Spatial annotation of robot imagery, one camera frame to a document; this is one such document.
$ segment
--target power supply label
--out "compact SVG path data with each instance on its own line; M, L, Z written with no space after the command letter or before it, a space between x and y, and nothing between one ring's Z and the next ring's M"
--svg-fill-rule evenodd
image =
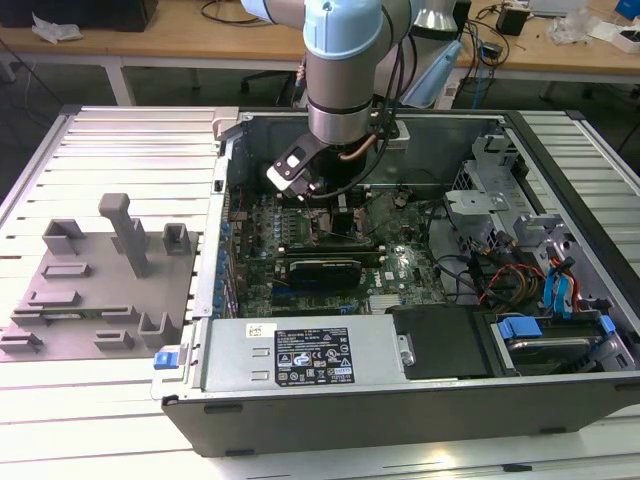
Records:
M346 328L275 333L276 383L281 387L355 382Z

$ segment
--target white paper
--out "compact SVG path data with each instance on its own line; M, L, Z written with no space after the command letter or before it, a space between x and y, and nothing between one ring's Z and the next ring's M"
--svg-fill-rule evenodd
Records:
M614 25L609 22L598 22L589 32L589 35L593 38L604 40L605 42L611 42L613 37L620 33L625 27L620 25Z
M275 323L247 323L247 338L273 338L277 329Z
M31 30L33 33L41 38L44 38L47 42L57 44L65 40L78 40L83 38L80 33L80 28L77 25L58 25L56 23L49 23L41 18L36 17L33 13L33 25Z

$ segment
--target motherboard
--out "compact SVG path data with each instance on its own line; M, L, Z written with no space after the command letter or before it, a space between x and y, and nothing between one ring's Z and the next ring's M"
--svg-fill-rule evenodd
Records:
M356 195L351 208L236 196L229 216L241 318L383 314L446 301L424 231L433 202L397 189Z

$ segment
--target blue clip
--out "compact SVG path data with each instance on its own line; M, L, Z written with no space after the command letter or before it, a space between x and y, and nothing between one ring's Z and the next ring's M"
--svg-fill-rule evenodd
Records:
M607 337L616 333L616 326L609 315L602 315L600 317L600 325L604 329L604 333L607 335Z
M534 317L507 317L498 323L504 340L523 337L542 337L542 330Z
M153 357L155 370L171 370L178 368L178 352L158 352Z

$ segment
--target desk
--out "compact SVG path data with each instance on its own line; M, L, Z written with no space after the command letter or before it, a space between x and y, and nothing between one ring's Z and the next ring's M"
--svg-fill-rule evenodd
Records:
M82 30L82 40L53 45L30 29L0 28L2 38L27 62L102 66L118 105L135 105L122 68L178 67L295 71L304 54L300 32L283 26L233 27L200 14L202 2L160 0L141 33ZM242 18L240 4L225 5L222 15ZM15 59L0 49L0 63ZM10 77L8 69L4 76Z
M474 0L472 18L495 0ZM118 105L134 105L125 66L290 70L304 53L302 35L283 26L239 28L221 25L200 15L201 2L160 0L153 20L142 33L83 30L85 38L52 45L29 29L0 28L2 38L25 61L38 63L100 65L104 67ZM616 0L592 0L594 13L610 20ZM225 5L225 14L241 18L239 4ZM496 15L484 21L495 25ZM495 73L496 78L593 83L640 82L640 55L627 55L600 40L589 45L555 46L546 34L549 20L532 19L520 37L510 37L511 54ZM493 35L481 27L481 37ZM460 58L439 108L451 108L460 79L471 57ZM15 61L0 51L0 64ZM5 69L5 76L10 72Z
M473 0L470 18L493 0ZM603 20L613 21L617 0L591 0L592 13ZM495 27L497 14L487 16L484 23ZM519 37L508 36L511 53L504 65L496 69L495 77L511 80L539 80L547 82L637 83L640 82L640 55L629 55L610 43L592 39L589 44L554 45L547 29L550 20L533 18ZM483 41L504 45L504 41L489 29L480 26ZM452 72L444 95L437 107L449 109L455 99L460 80L471 63L471 40L464 35L465 51Z

